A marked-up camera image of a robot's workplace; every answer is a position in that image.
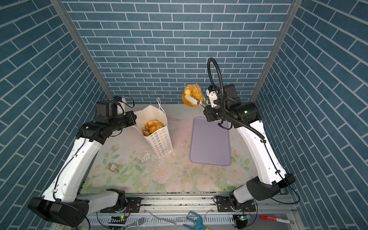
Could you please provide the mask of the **ring donut bread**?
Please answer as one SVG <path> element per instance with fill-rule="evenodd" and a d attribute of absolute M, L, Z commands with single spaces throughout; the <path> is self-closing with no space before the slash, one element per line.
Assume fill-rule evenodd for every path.
<path fill-rule="evenodd" d="M 158 124 L 161 124 L 161 122 L 157 121 L 157 120 L 151 120 L 151 121 L 148 121 L 146 124 L 145 124 L 145 129 L 147 131 L 150 130 L 151 127 L 156 127 Z"/>

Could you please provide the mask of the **small croissant bread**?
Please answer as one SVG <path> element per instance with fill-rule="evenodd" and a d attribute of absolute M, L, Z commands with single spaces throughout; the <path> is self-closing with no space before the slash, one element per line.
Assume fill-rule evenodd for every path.
<path fill-rule="evenodd" d="M 144 130 L 143 131 L 143 135 L 146 136 L 146 137 L 148 137 L 148 136 L 151 135 L 151 132 L 149 130 Z"/>

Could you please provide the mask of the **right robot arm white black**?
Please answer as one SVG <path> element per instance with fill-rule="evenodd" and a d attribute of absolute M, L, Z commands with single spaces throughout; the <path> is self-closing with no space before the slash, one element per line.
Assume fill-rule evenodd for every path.
<path fill-rule="evenodd" d="M 219 105 L 208 105 L 204 115 L 208 122 L 229 122 L 244 139 L 256 165 L 257 176 L 230 192 L 229 200 L 234 210 L 241 210 L 246 202 L 254 199 L 262 201 L 272 198 L 281 189 L 295 183 L 295 176 L 287 173 L 279 163 L 265 135 L 264 124 L 255 104 L 239 104 L 224 112 Z"/>

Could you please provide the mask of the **teal plastic clamp tool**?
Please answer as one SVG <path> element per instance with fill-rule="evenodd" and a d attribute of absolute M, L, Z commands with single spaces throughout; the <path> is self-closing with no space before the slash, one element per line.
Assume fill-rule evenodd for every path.
<path fill-rule="evenodd" d="M 202 217 L 193 211 L 189 212 L 186 219 L 194 224 L 194 226 L 183 224 L 189 230 L 211 230 L 204 225 Z"/>

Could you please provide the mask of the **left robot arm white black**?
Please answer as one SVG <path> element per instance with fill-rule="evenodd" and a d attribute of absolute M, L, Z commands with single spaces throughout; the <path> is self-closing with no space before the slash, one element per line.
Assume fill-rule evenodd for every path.
<path fill-rule="evenodd" d="M 90 165 L 98 151 L 114 131 L 135 125 L 136 115 L 127 111 L 103 118 L 100 123 L 86 122 L 76 135 L 67 161 L 51 185 L 40 197 L 33 197 L 28 209 L 45 221 L 78 227 L 87 216 L 103 209 L 124 212 L 127 208 L 125 193 L 108 189 L 94 195 L 79 195 Z"/>

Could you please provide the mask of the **metal fork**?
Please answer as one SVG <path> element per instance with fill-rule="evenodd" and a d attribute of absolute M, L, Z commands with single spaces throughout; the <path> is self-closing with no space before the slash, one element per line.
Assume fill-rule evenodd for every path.
<path fill-rule="evenodd" d="M 125 225 L 125 226 L 123 226 L 119 229 L 120 230 L 126 230 L 126 229 L 129 229 L 129 228 L 139 227 L 139 226 L 143 225 L 145 222 L 146 222 L 145 218 L 140 218 L 140 219 L 136 220 L 135 222 L 133 222 L 131 224 L 128 224 L 128 225 Z"/>

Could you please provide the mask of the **large twisted ring bread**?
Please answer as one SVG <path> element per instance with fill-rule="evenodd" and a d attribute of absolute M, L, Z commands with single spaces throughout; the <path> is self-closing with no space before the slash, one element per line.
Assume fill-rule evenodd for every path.
<path fill-rule="evenodd" d="M 189 99 L 186 99 L 186 96 L 196 99 L 196 102 L 191 102 Z M 201 87 L 197 84 L 190 84 L 185 87 L 185 90 L 182 93 L 182 100 L 184 104 L 189 107 L 199 107 L 198 103 L 206 103 L 205 97 L 202 94 Z"/>

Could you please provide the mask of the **red white marker pen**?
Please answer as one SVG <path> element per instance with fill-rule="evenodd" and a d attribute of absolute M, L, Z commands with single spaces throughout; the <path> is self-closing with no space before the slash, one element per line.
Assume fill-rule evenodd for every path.
<path fill-rule="evenodd" d="M 275 221 L 275 222 L 280 222 L 280 223 L 285 223 L 285 224 L 294 224 L 294 222 L 289 219 L 275 218 L 275 217 L 269 217 L 269 216 L 264 216 L 264 215 L 260 215 L 260 219 L 265 219 L 265 220 L 270 220 L 270 221 Z"/>

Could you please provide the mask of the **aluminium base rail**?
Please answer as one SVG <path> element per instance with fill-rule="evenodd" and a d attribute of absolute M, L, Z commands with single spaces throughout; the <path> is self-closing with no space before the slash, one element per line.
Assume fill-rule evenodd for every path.
<path fill-rule="evenodd" d="M 190 211 L 198 214 L 236 214 L 240 210 L 233 208 L 228 192 L 208 193 L 158 193 L 158 194 L 125 194 L 126 210 L 117 212 L 113 208 L 102 208 L 98 214 L 103 215 L 179 215 Z M 290 204 L 290 195 L 276 195 L 274 199 L 263 201 L 248 200 L 245 213 L 259 214 L 295 214 L 296 206 Z"/>

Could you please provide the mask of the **lavender plastic tray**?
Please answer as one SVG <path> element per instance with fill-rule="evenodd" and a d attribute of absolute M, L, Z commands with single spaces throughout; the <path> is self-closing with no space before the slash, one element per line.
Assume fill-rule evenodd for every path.
<path fill-rule="evenodd" d="M 204 117 L 194 119 L 190 161 L 193 163 L 228 166 L 231 164 L 229 131 L 208 122 Z"/>

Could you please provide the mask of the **round ridged bun bread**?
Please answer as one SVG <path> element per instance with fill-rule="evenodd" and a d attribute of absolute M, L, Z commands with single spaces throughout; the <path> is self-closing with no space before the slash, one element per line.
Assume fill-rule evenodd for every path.
<path fill-rule="evenodd" d="M 149 128 L 149 132 L 152 134 L 152 133 L 156 132 L 158 129 L 161 129 L 161 128 L 163 128 L 163 124 L 155 123 L 153 126 L 151 126 Z"/>

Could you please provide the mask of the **white paper gift bag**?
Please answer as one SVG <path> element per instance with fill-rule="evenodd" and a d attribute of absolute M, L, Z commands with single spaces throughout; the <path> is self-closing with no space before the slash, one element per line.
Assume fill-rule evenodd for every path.
<path fill-rule="evenodd" d="M 170 153 L 173 150 L 173 146 L 168 130 L 167 116 L 161 106 L 160 98 L 157 98 L 157 103 L 159 107 L 149 105 L 144 109 L 135 112 L 134 114 L 137 116 L 136 129 L 149 143 L 152 150 L 156 153 L 157 157 L 161 158 Z M 161 122 L 163 124 L 163 128 L 158 129 L 156 132 L 146 137 L 143 135 L 143 131 L 146 130 L 145 124 L 151 120 L 157 120 Z"/>

